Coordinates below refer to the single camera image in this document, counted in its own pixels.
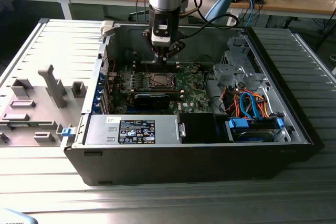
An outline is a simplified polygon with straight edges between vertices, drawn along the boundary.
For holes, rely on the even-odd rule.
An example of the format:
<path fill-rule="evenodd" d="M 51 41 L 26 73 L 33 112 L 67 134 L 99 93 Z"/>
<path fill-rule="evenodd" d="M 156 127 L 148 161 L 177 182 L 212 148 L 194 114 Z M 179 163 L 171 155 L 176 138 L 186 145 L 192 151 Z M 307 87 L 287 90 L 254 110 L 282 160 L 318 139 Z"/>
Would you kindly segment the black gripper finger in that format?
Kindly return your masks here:
<path fill-rule="evenodd" d="M 160 48 L 160 64 L 165 65 L 168 59 L 181 52 L 185 46 L 185 43 L 179 40 L 172 43 L 169 47 Z"/>
<path fill-rule="evenodd" d="M 154 55 L 157 58 L 161 58 L 161 47 L 153 45 L 153 42 L 151 40 L 152 34 L 148 30 L 145 30 L 142 32 L 142 36 L 144 40 L 146 41 L 150 50 L 154 53 Z"/>

